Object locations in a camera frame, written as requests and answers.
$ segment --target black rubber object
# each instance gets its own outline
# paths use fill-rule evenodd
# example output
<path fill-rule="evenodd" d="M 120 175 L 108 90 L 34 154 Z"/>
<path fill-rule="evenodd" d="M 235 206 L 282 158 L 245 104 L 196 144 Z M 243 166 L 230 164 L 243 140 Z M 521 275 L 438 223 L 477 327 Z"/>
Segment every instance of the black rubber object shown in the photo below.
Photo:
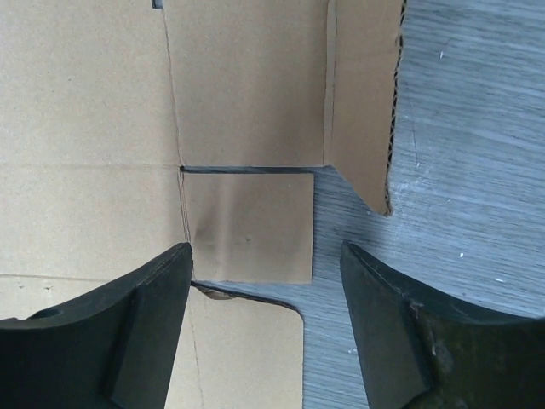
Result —
<path fill-rule="evenodd" d="M 192 277 L 190 245 L 27 320 L 0 321 L 0 407 L 160 409 Z"/>
<path fill-rule="evenodd" d="M 545 320 L 464 302 L 354 244 L 341 276 L 370 409 L 545 408 Z"/>

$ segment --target corrugated cardboard edge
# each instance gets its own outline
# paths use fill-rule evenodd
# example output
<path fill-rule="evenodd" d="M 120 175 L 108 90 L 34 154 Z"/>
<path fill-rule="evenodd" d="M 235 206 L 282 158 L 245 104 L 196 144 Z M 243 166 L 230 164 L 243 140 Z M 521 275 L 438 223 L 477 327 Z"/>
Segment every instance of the corrugated cardboard edge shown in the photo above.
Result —
<path fill-rule="evenodd" d="M 384 200 L 386 201 L 386 213 L 384 216 L 391 216 L 393 213 L 393 205 L 390 197 L 390 168 L 392 167 L 392 158 L 393 158 L 393 139 L 395 137 L 395 120 L 398 107 L 398 91 L 399 91 L 399 68 L 401 66 L 401 61 L 403 60 L 403 23 L 405 20 L 405 11 L 407 9 L 407 0 L 403 0 L 401 4 L 401 17 L 399 21 L 399 37 L 398 37 L 398 47 L 399 47 L 399 58 L 398 65 L 395 67 L 395 72 L 393 74 L 393 103 L 392 103 L 392 124 L 390 125 L 390 143 L 388 145 L 388 161 L 386 163 L 386 196 Z"/>

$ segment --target brown cardboard sheet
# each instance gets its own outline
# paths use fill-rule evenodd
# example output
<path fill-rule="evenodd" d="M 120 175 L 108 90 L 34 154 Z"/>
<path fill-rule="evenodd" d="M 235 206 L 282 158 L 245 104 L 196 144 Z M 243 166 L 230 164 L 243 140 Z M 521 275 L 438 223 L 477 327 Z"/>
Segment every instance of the brown cardboard sheet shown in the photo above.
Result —
<path fill-rule="evenodd" d="M 313 175 L 182 174 L 195 278 L 309 283 Z"/>
<path fill-rule="evenodd" d="M 387 214 L 387 162 L 403 0 L 336 1 L 330 160 L 371 209 Z"/>
<path fill-rule="evenodd" d="M 321 166 L 328 0 L 164 2 L 186 166 Z"/>
<path fill-rule="evenodd" d="M 190 290 L 166 407 L 301 409 L 301 316 L 269 302 L 213 297 Z"/>
<path fill-rule="evenodd" d="M 174 166 L 0 164 L 0 274 L 114 279 L 184 241 Z"/>
<path fill-rule="evenodd" d="M 149 0 L 0 2 L 0 163 L 179 164 Z"/>

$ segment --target dark hole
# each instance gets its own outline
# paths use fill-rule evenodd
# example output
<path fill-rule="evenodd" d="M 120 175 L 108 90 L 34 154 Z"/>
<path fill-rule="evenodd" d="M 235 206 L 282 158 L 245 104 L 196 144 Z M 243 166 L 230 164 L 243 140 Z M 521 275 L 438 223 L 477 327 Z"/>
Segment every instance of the dark hole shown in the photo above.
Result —
<path fill-rule="evenodd" d="M 29 317 L 29 320 L 36 320 L 39 318 L 48 318 L 48 317 L 54 317 L 57 314 L 60 314 L 60 310 L 57 308 L 47 308 L 43 309 L 42 311 L 38 311 L 35 313 L 32 317 Z"/>

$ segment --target table surface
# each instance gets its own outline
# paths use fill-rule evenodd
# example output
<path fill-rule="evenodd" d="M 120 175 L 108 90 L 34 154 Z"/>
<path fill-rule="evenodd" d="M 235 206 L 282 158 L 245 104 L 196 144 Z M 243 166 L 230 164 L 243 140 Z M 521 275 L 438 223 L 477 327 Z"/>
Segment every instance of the table surface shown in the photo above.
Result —
<path fill-rule="evenodd" d="M 316 174 L 311 285 L 230 285 L 305 320 L 304 407 L 367 407 L 338 267 L 350 239 L 401 272 L 501 311 L 545 314 L 545 2 L 409 0 L 390 184 L 371 214 Z"/>

